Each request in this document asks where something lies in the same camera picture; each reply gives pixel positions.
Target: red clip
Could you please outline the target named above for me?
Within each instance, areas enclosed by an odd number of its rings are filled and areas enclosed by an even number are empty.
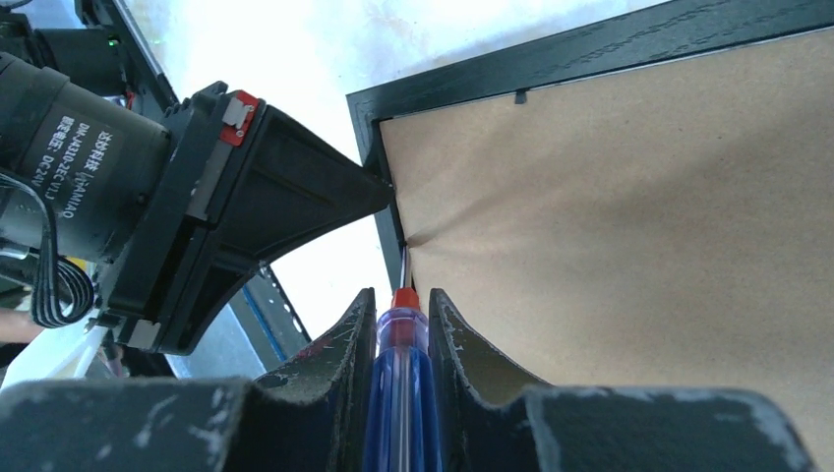
[[[237,128],[235,125],[224,125],[223,130],[220,131],[220,140],[238,147],[243,144],[243,139],[246,137],[246,133],[252,125],[252,120],[255,118],[255,110],[258,109],[258,99],[242,90],[238,90],[235,98],[243,103],[246,109],[246,117],[243,119],[240,128]]]

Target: black cylindrical motor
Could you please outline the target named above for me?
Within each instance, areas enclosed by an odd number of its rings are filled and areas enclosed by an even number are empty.
[[[52,205],[62,255],[94,262],[118,255],[170,146],[158,123],[0,53],[0,167]],[[41,225],[31,197],[0,191],[0,237],[37,247]]]

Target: brown backing board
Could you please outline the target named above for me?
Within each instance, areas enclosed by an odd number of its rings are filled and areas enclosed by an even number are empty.
[[[381,123],[414,278],[553,384],[728,385],[834,468],[834,30]]]

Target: wire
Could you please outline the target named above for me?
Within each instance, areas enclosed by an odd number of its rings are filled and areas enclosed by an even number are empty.
[[[21,0],[20,2],[10,3],[8,5],[0,5],[0,8],[7,12],[11,12],[12,10],[17,10],[22,7],[26,7],[32,0]]]
[[[32,250],[32,258],[23,261],[8,260],[0,267],[0,276],[18,283],[28,283],[20,278],[31,275],[27,277],[31,280],[32,286],[31,317],[37,325],[60,327],[79,321],[92,308],[95,296],[92,282],[77,265],[58,256],[55,213],[52,207],[38,190],[5,169],[0,169],[0,186],[26,193],[35,200],[43,214],[40,250]],[[36,267],[27,266],[35,261]],[[63,314],[58,298],[62,289],[72,303],[72,310],[68,315]]]

